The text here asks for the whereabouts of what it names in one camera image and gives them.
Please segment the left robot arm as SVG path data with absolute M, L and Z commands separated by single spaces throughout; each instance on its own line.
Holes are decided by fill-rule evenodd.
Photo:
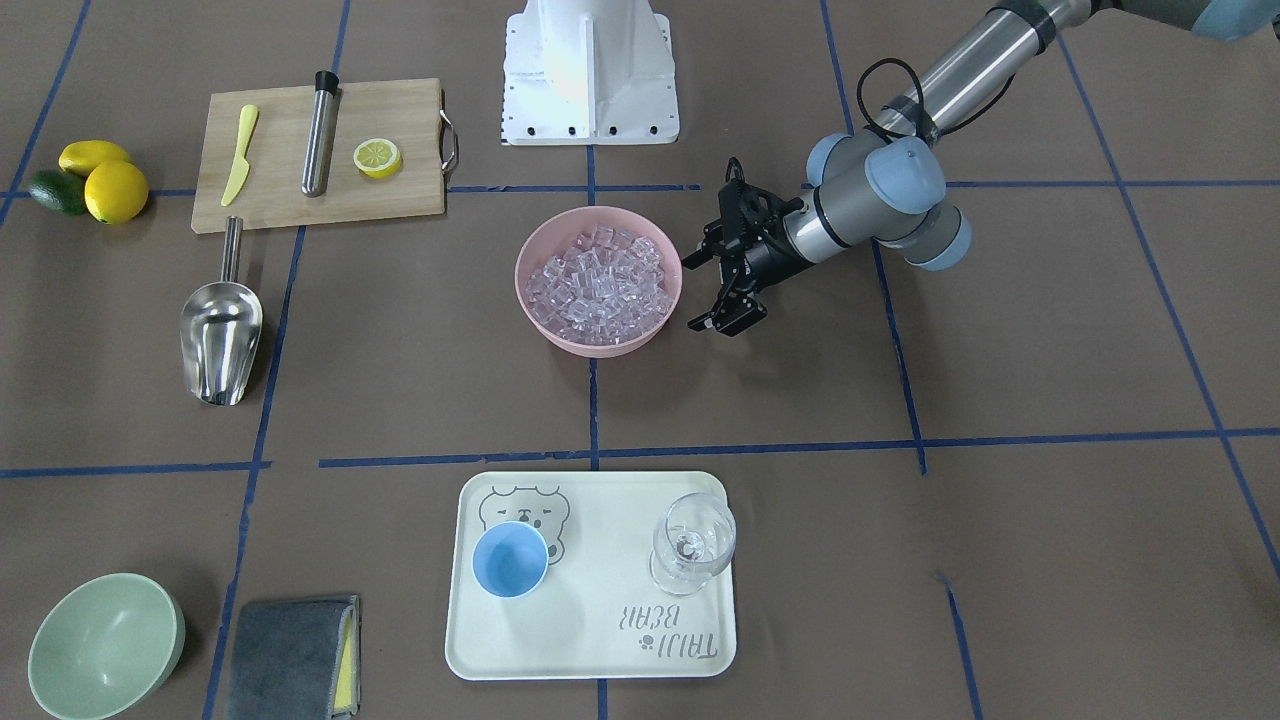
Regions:
M 993 106 L 1018 70 L 1105 1 L 997 1 L 909 90 L 855 135 L 822 138 L 806 160 L 809 190 L 782 199 L 748 182 L 730 159 L 719 215 L 684 258 L 692 270 L 719 264 L 719 291 L 695 332 L 733 337 L 765 318 L 759 293 L 832 256 L 872 241 L 910 265 L 940 272 L 972 246 L 972 224 L 947 199 L 934 146 Z

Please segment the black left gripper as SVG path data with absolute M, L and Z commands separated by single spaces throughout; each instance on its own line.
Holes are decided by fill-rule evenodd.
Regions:
M 806 259 L 794 247 L 785 227 L 785 219 L 805 204 L 800 197 L 783 200 L 746 182 L 726 183 L 718 202 L 719 222 L 704 225 L 701 240 L 681 259 L 681 266 L 695 270 L 717 259 L 721 288 L 710 310 L 686 327 L 735 337 L 768 316 L 758 297 L 760 290 L 806 270 Z

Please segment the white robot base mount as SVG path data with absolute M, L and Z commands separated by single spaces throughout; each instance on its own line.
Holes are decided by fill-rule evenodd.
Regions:
M 671 23 L 649 1 L 529 1 L 508 17 L 504 41 L 503 143 L 678 140 Z

